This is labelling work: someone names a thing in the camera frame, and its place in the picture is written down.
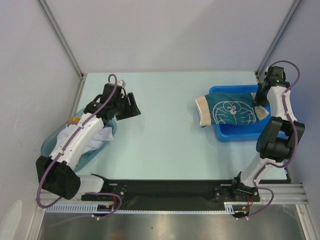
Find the Doraemon teal beige towel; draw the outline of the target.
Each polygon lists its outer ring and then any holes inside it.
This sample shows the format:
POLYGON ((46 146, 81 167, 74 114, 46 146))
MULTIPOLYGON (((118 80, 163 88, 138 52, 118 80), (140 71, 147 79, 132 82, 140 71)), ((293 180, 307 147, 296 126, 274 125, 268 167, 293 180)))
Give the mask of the Doraemon teal beige towel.
POLYGON ((212 92, 195 99, 199 125, 247 126, 267 118, 268 110, 255 103, 256 94, 212 92))

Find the lavender white cloth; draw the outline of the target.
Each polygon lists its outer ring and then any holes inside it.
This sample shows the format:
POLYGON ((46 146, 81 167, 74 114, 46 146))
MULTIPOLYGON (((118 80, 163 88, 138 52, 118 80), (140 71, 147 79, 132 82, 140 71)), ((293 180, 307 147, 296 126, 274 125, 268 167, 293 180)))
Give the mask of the lavender white cloth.
MULTIPOLYGON (((75 124, 65 126, 57 135, 56 145, 52 152, 56 151, 67 139, 67 137, 76 129, 75 124)), ((112 141, 114 139, 111 127, 104 127, 101 129, 84 148, 83 154, 87 152, 95 151, 101 147, 105 142, 112 141)))

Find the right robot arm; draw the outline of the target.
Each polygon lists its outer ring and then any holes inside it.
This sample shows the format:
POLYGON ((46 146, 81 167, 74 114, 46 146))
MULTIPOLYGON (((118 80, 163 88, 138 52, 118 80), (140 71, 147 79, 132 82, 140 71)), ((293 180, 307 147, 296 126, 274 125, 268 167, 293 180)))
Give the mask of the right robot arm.
POLYGON ((231 197, 244 202, 259 193, 259 182, 271 168, 283 169, 295 157, 297 146, 305 132, 291 106, 291 89, 283 67, 271 64, 255 95, 257 106, 269 106, 271 117, 256 143, 256 156, 249 166, 232 181, 231 197))

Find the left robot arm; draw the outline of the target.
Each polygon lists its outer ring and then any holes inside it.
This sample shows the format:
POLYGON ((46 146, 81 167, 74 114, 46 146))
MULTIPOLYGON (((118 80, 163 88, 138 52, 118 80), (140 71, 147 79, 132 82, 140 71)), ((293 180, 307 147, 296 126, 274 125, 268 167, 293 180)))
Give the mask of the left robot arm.
POLYGON ((51 150, 35 162, 40 190, 70 200, 77 194, 92 193, 105 200, 110 187, 97 175, 80 176, 85 166, 102 148, 114 139, 117 121, 141 114, 133 93, 126 92, 125 82, 106 83, 97 95, 64 127, 53 135, 51 150))

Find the blue plastic bin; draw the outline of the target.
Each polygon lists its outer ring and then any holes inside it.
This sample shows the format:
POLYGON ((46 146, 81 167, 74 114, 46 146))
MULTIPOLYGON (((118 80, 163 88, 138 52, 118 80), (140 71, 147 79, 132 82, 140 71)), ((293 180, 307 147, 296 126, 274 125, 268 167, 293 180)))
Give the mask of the blue plastic bin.
MULTIPOLYGON (((257 89, 258 85, 213 86, 209 90, 209 93, 256 94, 257 89)), ((267 99, 269 105, 263 107, 268 110, 269 115, 264 120, 249 125, 216 125, 217 139, 221 142, 256 141, 272 117, 280 117, 286 121, 288 119, 286 113, 289 113, 293 121, 297 120, 290 103, 290 92, 287 91, 286 87, 271 86, 267 94, 267 99)))

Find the orange brown towel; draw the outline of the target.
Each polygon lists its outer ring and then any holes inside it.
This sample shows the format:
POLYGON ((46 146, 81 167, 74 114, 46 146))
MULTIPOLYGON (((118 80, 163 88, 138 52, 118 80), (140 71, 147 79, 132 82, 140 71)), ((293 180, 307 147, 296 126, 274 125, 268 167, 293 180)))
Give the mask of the orange brown towel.
POLYGON ((70 126, 70 125, 77 125, 80 121, 80 118, 79 117, 72 117, 72 118, 69 118, 68 121, 67 121, 67 125, 70 126))

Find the right aluminium frame post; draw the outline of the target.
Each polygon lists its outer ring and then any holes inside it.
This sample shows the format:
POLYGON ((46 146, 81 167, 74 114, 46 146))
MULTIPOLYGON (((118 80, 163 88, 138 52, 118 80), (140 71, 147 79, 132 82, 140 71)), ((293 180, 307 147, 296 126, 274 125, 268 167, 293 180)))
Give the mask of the right aluminium frame post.
POLYGON ((290 5, 290 7, 289 7, 289 9, 288 9, 283 21, 281 22, 281 24, 280 24, 275 36, 273 37, 270 46, 268 47, 268 49, 267 49, 266 53, 264 54, 260 64, 258 65, 257 70, 255 71, 255 77, 256 77, 258 82, 259 82, 260 75, 266 69, 270 58, 274 54, 274 51, 276 50, 276 48, 277 48, 278 44, 280 43, 282 37, 286 33, 287 28, 291 24, 295 14, 297 13, 297 11, 298 11, 298 9, 299 9, 299 7, 300 7, 302 2, 303 2, 302 0, 293 0, 292 1, 292 4, 290 5))

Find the aluminium frame post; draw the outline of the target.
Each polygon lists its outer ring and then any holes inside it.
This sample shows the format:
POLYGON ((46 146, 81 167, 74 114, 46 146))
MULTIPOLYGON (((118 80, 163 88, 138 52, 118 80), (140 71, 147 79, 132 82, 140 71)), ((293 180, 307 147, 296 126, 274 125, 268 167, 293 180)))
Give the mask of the aluminium frame post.
POLYGON ((298 9, 299 9, 299 7, 300 7, 302 2, 303 2, 302 0, 293 0, 292 1, 292 4, 290 5, 290 7, 289 7, 289 9, 288 9, 283 21, 281 22, 281 24, 280 24, 275 36, 273 37, 270 46, 268 47, 268 49, 267 49, 266 53, 264 54, 260 64, 258 65, 257 70, 255 71, 255 77, 256 77, 258 82, 259 82, 260 75, 266 69, 270 58, 274 54, 274 51, 276 50, 276 48, 277 48, 278 44, 280 43, 282 37, 286 33, 287 28, 291 24, 295 14, 297 13, 297 11, 298 11, 298 9))
POLYGON ((50 9, 50 6, 48 5, 46 0, 36 0, 36 3, 38 4, 40 10, 42 11, 45 19, 48 22, 48 25, 50 26, 53 34, 57 38, 58 43, 60 44, 62 50, 64 51, 68 61, 70 62, 73 70, 76 72, 77 76, 82 79, 84 74, 72 52, 72 49, 70 48, 53 12, 50 9))

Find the aluminium front rail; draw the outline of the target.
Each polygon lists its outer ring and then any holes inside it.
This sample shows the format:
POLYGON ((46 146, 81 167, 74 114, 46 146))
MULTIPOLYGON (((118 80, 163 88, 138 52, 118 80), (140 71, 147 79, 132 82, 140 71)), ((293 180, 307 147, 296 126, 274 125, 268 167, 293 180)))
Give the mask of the aluminium front rail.
POLYGON ((174 199, 201 199, 220 202, 266 202, 271 197, 274 201, 305 202, 305 190, 301 184, 263 184, 257 188, 240 190, 230 184, 205 181, 116 181, 102 188, 103 194, 77 193, 70 201, 110 202, 119 196, 123 202, 134 199, 151 199, 162 201, 174 199))

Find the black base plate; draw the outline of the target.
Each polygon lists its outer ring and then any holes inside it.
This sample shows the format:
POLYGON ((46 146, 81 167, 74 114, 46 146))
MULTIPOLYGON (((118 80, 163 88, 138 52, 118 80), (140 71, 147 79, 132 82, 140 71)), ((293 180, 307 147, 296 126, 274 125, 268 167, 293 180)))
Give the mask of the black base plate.
POLYGON ((120 196, 117 206, 123 211, 221 211, 225 202, 258 203, 256 188, 239 191, 231 180, 107 180, 105 195, 85 194, 82 201, 106 202, 120 196))

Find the left aluminium frame post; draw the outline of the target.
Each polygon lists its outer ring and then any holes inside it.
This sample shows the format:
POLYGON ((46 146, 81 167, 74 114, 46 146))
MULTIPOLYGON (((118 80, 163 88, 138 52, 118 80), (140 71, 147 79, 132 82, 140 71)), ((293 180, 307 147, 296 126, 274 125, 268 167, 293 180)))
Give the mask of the left aluminium frame post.
POLYGON ((84 74, 72 52, 72 49, 70 48, 53 12, 50 9, 50 6, 48 5, 46 0, 36 0, 36 3, 38 4, 40 10, 42 11, 45 19, 48 22, 48 25, 50 26, 53 34, 57 38, 58 43, 60 44, 62 50, 64 51, 68 61, 70 62, 73 70, 76 72, 77 76, 82 79, 84 74))

